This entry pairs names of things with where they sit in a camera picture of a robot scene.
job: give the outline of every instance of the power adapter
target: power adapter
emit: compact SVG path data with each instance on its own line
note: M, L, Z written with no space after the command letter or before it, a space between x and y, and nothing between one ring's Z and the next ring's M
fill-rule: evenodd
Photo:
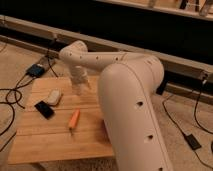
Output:
M193 134L185 135L184 138L192 150L197 150L202 147Z
M31 77L36 77L36 78L42 76L44 73L45 73L45 69L38 64L33 64L31 67L29 67L26 70L27 75Z

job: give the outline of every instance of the black electronic device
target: black electronic device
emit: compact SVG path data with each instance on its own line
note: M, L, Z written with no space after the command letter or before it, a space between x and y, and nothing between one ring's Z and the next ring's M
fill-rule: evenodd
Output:
M46 118L49 119L54 111L44 101L40 101L35 105L35 108Z

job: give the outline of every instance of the table leg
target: table leg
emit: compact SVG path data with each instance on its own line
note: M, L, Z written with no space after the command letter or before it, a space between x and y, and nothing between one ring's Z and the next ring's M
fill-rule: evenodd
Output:
M40 163L30 163L30 165L39 171L46 171L45 167Z

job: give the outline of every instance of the black cable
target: black cable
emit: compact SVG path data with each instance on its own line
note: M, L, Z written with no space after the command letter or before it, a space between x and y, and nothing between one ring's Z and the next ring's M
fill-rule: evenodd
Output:
M194 119L195 119L195 122L197 123L197 125L199 126L199 128L209 134L213 134L212 131L208 130L207 128L205 128L198 120L197 118L197 107L198 107L198 103L200 101L200 97L201 97L201 94L202 94L202 91L203 91L203 85L201 86L200 88L200 91L199 91L199 94L198 94L198 97L196 99L196 104L195 104L195 108L194 108Z
M10 129L11 125L14 122L14 119L15 119L15 109L14 109L14 107L13 107L12 104L8 104L7 102L0 102L0 104L8 105L8 106L10 106L10 108L12 110L12 119L11 119L9 125L2 132L0 132L0 136L2 136L2 135L4 135Z
M7 95L6 95L6 97L5 97L5 101L6 101L6 102L8 102L8 103L10 103L10 104L17 104L19 107L21 107L21 108L23 108L23 109L24 109L25 107L22 106L22 105L19 103L19 101L20 101L19 99L22 98L22 94L19 93L20 96L19 96L19 99L18 99L18 97L17 97L17 92L18 92L18 91L16 91L16 90L28 86L28 85L35 79L35 78L32 78L32 79L31 79L29 82L27 82L26 84L23 84L23 85L21 85L21 86L18 86L18 85L20 84L20 82L25 78L25 76L26 76L26 75L24 75L24 76L20 79L20 81L16 84L15 88L10 89L10 91L7 93ZM14 97L15 97L15 101L14 101L14 102L9 101L9 95L10 95L11 92L14 92Z
M16 83L15 88L2 88L0 89L0 91L9 91L6 96L5 96L5 101L1 101L0 104L3 105L8 105L11 110L12 110L12 119L9 123L9 125L2 131L0 132L0 136L4 135L12 126L14 119L15 119L15 108L13 107L13 104L18 104L20 107L24 108L24 106L22 106L21 104L19 104L19 101L22 99L22 93L19 91L20 88L26 87L28 86L35 78L32 78L30 81L28 81L27 83L23 84L23 85L19 85L23 79L26 77L26 74L23 75L21 77L21 79ZM9 101L9 94L14 92L14 97L15 97L15 101L11 102ZM0 149L0 152L2 152L4 150L4 148L7 146L7 144L12 140L12 138L16 135L16 132L8 139L8 141L2 146L2 148Z
M2 152L5 147L7 146L7 144L9 144L9 142L13 139L13 137L16 135L16 132L13 133L13 135L7 140L7 142L1 147L0 152Z
M213 170L213 166L210 166L209 164L206 164L205 162L203 162L203 161L200 159L200 157L199 157L199 155L197 154L196 151L194 151L194 153L195 153L195 155L197 156L198 160L200 161L200 163L201 163L202 165L204 165L204 166L208 167L209 169L212 169L212 170Z
M191 90L190 92L187 92L187 93L179 93L177 95L187 95L187 94L191 94L193 93L194 90ZM184 133L184 131L181 129L181 127L178 125L178 123L171 117L171 115L169 114L167 108L166 108L166 102L171 99L172 97L174 96L174 94L170 95L169 97L167 97L163 102L162 102L162 105L163 105L163 108L166 112L166 115L169 117L169 119L175 124L175 126L179 129L179 131L181 132L181 134L183 136L186 136L186 134Z
M47 48L47 52L46 52L45 57L47 58L48 65L49 65L51 71L53 72L53 74L55 75L55 77L58 77L58 75L56 74L56 72L53 70L52 65L50 64L50 57L49 57L50 47L56 42L56 40L57 40L57 39L52 40L52 41L50 42L50 44L48 45L48 48Z
M171 97L173 97L173 96L174 96L174 94L172 94L172 95L170 95L168 98L166 98L166 99L162 102L162 105L163 105L163 107L164 107L164 110L165 110L167 116L168 116L169 119L176 125L176 127L177 127L178 130L181 132L181 134L182 134L182 136L184 137L184 140L185 140L186 134L185 134L184 131L181 129L181 127L177 124L177 122L171 117L171 115L169 114L169 112L168 112L168 110L167 110L167 108L166 108L166 105L165 105L166 101L168 101L168 100L169 100ZM204 165L204 166L206 166L206 167L212 169L212 171L213 171L213 167L210 166L209 164L206 164L205 162L203 162L203 161L200 159L200 157L199 157L199 155L197 154L197 152L196 152L195 150L193 150L193 151L194 151L196 157L198 158L199 162L200 162L202 165Z
M178 125L178 123L171 117L171 115L169 114L167 108L166 108L166 102L172 98L174 96L174 94L170 95L168 98L166 98L163 102L162 102L162 105L163 105L163 108L166 112L166 115L169 117L169 119L175 124L175 126L179 129L179 131L181 132L181 134L183 136L186 136L186 134L183 132L183 130L181 129L181 127Z

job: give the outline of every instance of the power cord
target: power cord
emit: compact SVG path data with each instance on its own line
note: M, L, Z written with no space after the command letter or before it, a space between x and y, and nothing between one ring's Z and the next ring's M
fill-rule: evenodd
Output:
M196 99L196 104L195 104L195 108L194 108L194 119L195 119L195 122L197 123L197 125L199 126L199 128L209 134L213 134L212 131L208 130L207 128L205 128L198 120L197 118L197 107L198 107L198 104L199 104L199 101L200 101L200 97L201 97L201 94L202 94L202 90L203 90L203 85L201 86L200 88L200 91L199 91L199 94L198 94L198 97Z
M21 108L24 108L24 106L22 106L19 101L22 99L23 95L21 93L21 91L19 90L20 88L23 88L23 87L26 87L28 86L35 78L32 78L30 81L28 81L27 83L23 84L23 85L20 85L21 82L24 80L24 78L26 77L26 74L23 75L21 77L21 79L16 83L15 87L14 88L2 88L0 89L0 92L1 91L8 91L8 93L6 94L5 96L5 101L0 101L0 104L2 105L8 105L11 110L12 110L12 119L10 121L10 123L8 124L8 126L2 131L0 132L0 137L3 136L9 129L10 127L12 126L13 122L14 122L14 119L15 119L15 108L14 108L14 104L18 104ZM10 93L14 93L14 98L15 98L15 101L9 101L9 95ZM6 141L6 143L0 148L0 152L2 152L4 150L4 148L7 146L7 144L9 144L9 142L12 140L12 138L16 135L16 132L13 133L13 135Z
M53 70L52 65L50 64L50 58L51 58L51 57L49 56L50 47L51 47L56 41L57 41L57 39L53 39L53 40L50 42L50 44L48 45L48 48L47 48L47 52L46 52L46 54L45 54L45 57L47 58L48 65L49 65L51 71L53 72L54 76L55 76L55 77L58 77L58 75L56 74L56 72Z
M175 126L178 128L178 130L181 132L182 136L184 137L184 140L190 145L191 149L194 151L196 157L198 158L199 162L204 165L205 167L208 167L210 169L212 169L213 171L213 166L210 166L209 164L206 164L205 162L203 162L199 155L196 152L196 149L200 148L201 146L199 146L199 144L197 144L198 142L196 142L197 140L195 139L195 137L191 134L189 136L187 136L184 131L181 129L181 127L178 125L178 123L171 117L170 113L168 112L167 108L166 108L166 102L171 99L174 96L174 94L170 95L168 98L166 98L163 102L163 108L165 110L165 113L167 114L167 116L169 117L169 119L175 124Z

